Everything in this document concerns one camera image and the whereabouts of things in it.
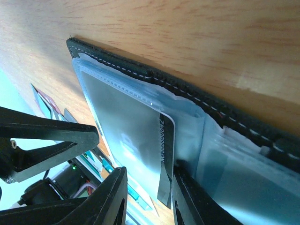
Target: wallet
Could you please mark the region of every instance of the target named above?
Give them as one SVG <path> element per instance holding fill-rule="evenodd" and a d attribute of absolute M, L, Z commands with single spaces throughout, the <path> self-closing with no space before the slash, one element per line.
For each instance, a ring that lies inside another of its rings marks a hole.
<path fill-rule="evenodd" d="M 152 199 L 172 207 L 180 165 L 243 223 L 298 222 L 298 137 L 159 69 L 76 38 L 67 46 L 112 162 Z"/>

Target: wood grain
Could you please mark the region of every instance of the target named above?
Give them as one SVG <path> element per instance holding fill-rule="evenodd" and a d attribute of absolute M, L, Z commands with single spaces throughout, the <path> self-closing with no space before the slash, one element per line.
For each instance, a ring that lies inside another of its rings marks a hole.
<path fill-rule="evenodd" d="M 300 136 L 297 0 L 1 0 L 0 21 L 0 68 L 36 113 L 29 83 L 95 124 L 65 44 L 75 36 Z"/>

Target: light blue floor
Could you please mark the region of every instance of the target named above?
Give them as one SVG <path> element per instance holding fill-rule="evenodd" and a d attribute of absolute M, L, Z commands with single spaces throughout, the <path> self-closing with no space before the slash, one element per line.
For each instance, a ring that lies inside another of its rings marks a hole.
<path fill-rule="evenodd" d="M 33 111 L 29 108 L 16 88 L 12 85 L 11 81 L 0 70 L 0 106 L 9 108 L 12 110 L 20 111 L 23 113 L 33 115 Z M 14 139 L 17 145 L 24 150 L 40 148 L 55 144 L 54 141 L 47 140 L 29 140 L 29 139 Z M 67 166 L 67 163 L 63 163 L 52 168 L 49 172 L 49 177 L 54 177 L 63 167 Z M 20 196 L 24 194 L 24 190 L 32 183 L 42 179 L 44 172 L 40 173 L 30 179 L 27 179 L 21 183 L 6 184 L 0 180 L 0 187 L 2 189 L 2 197 L 0 200 L 0 210 L 9 209 L 11 205 L 20 200 Z"/>

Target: wood surface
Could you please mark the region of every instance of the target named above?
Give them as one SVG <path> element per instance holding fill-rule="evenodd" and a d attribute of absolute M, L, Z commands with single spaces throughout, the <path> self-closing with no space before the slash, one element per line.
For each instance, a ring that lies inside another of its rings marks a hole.
<path fill-rule="evenodd" d="M 94 125 L 72 70 L 70 36 L 300 136 L 298 0 L 0 0 L 0 68 L 37 114 L 30 83 Z"/>

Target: black cable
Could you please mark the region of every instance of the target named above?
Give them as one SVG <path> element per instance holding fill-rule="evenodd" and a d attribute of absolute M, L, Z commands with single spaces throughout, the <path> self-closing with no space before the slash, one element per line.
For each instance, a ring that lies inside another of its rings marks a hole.
<path fill-rule="evenodd" d="M 50 169 L 49 169 L 49 170 L 46 170 L 45 175 L 44 175 L 44 177 L 43 177 L 43 180 L 45 180 L 45 179 L 47 178 L 47 176 L 48 176 L 48 174 L 49 174 L 49 171 L 50 171 Z"/>

